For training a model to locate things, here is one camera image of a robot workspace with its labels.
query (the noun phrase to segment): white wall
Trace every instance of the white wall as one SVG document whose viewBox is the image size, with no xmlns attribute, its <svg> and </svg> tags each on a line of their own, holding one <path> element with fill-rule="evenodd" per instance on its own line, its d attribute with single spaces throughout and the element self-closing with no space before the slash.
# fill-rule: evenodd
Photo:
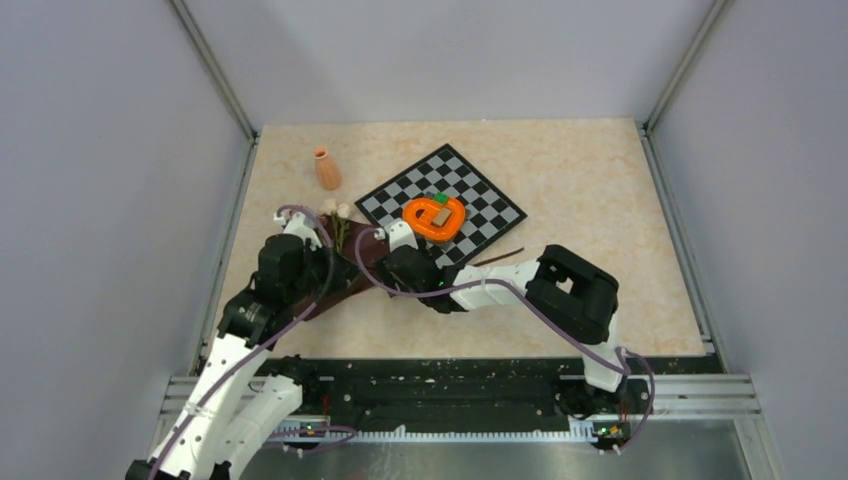
<svg viewBox="0 0 848 480">
<path fill-rule="evenodd" d="M 845 478 L 848 3 L 736 2 L 659 150 L 789 478 Z"/>
<path fill-rule="evenodd" d="M 189 0 L 256 125 L 645 118 L 710 0 Z"/>
<path fill-rule="evenodd" d="M 245 148 L 165 2 L 0 2 L 0 477 L 148 453 Z"/>
</svg>

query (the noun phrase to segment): small vase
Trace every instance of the small vase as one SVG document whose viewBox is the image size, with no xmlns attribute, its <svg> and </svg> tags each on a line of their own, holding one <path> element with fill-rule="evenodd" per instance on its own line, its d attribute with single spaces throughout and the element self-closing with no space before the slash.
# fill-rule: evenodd
<svg viewBox="0 0 848 480">
<path fill-rule="evenodd" d="M 327 147 L 318 147 L 312 152 L 315 157 L 315 175 L 324 190 L 335 190 L 342 184 L 342 174 Z"/>
</svg>

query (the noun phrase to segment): chessboard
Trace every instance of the chessboard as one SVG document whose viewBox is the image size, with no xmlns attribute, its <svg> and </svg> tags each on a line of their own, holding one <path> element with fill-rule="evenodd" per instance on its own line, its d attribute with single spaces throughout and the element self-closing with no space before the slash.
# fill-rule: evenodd
<svg viewBox="0 0 848 480">
<path fill-rule="evenodd" d="M 465 206 L 465 223 L 450 242 L 430 251 L 439 267 L 464 265 L 527 218 L 518 205 L 479 170 L 444 144 L 355 202 L 368 220 L 386 226 L 412 199 L 444 193 Z"/>
</svg>

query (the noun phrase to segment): orange toy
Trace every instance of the orange toy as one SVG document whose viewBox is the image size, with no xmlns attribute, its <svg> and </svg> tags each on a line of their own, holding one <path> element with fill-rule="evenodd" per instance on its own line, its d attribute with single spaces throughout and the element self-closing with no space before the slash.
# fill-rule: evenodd
<svg viewBox="0 0 848 480">
<path fill-rule="evenodd" d="M 444 225 L 437 226 L 434 220 L 444 208 L 450 210 L 450 217 Z M 404 207 L 403 220 L 413 232 L 427 240 L 436 243 L 449 242 L 459 233 L 462 222 L 465 221 L 465 207 L 462 202 L 452 197 L 447 197 L 444 203 L 430 198 L 416 198 Z"/>
</svg>

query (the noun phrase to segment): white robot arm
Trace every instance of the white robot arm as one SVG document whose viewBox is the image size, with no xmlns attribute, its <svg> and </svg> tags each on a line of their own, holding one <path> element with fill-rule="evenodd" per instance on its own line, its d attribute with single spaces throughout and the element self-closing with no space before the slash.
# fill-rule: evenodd
<svg viewBox="0 0 848 480">
<path fill-rule="evenodd" d="M 133 462 L 126 480 L 237 480 L 274 429 L 300 407 L 304 386 L 314 372 L 290 359 L 234 416 L 248 383 L 268 358 L 262 344 L 292 323 L 292 306 L 313 292 L 316 281 L 327 278 L 328 269 L 333 268 L 321 263 L 329 247 L 321 245 L 305 215 L 278 211 L 274 220 L 283 232 L 266 240 L 251 284 L 227 302 L 218 338 L 176 424 L 188 416 L 193 421 L 185 430 L 171 432 L 147 459 Z M 407 292 L 451 290 L 421 298 L 425 305 L 451 313 L 525 304 L 599 358 L 621 365 L 614 351 L 618 282 L 565 248 L 549 245 L 538 259 L 510 266 L 439 268 L 418 248 L 406 222 L 378 229 L 377 238 L 389 243 L 388 256 L 377 264 L 385 283 Z M 371 278 L 367 271 L 363 273 Z M 573 282 L 569 291 L 559 287 L 566 280 Z M 249 355 L 250 361 L 211 396 L 207 393 Z M 586 355 L 583 362 L 589 385 L 617 390 L 621 373 Z M 168 443 L 172 447 L 156 469 Z"/>
<path fill-rule="evenodd" d="M 290 359 L 283 371 L 267 377 L 260 392 L 234 416 L 248 383 L 268 358 L 269 351 L 261 345 L 292 322 L 292 305 L 315 287 L 303 281 L 303 268 L 315 269 L 313 264 L 304 266 L 304 258 L 323 254 L 318 252 L 322 246 L 315 227 L 305 215 L 281 211 L 275 221 L 284 227 L 283 232 L 270 237 L 260 251 L 252 285 L 224 308 L 218 338 L 176 425 L 189 415 L 194 418 L 182 432 L 175 427 L 147 459 L 133 462 L 127 480 L 148 480 L 151 473 L 155 480 L 237 480 L 274 429 L 300 407 L 310 372 L 299 360 Z M 251 354 L 252 359 L 200 406 L 212 386 Z M 173 446 L 154 473 L 156 459 L 168 442 Z"/>
<path fill-rule="evenodd" d="M 419 248 L 412 229 L 397 221 L 376 233 L 388 238 L 391 252 L 381 276 L 389 285 L 410 292 L 452 290 L 449 294 L 420 298 L 442 313 L 470 311 L 492 305 L 524 304 L 539 310 L 583 347 L 622 370 L 616 316 L 618 282 L 560 245 L 548 245 L 542 256 L 516 265 L 499 267 L 436 266 Z M 570 289 L 562 286 L 571 281 Z M 623 375 L 582 355 L 586 383 L 615 392 Z"/>
</svg>

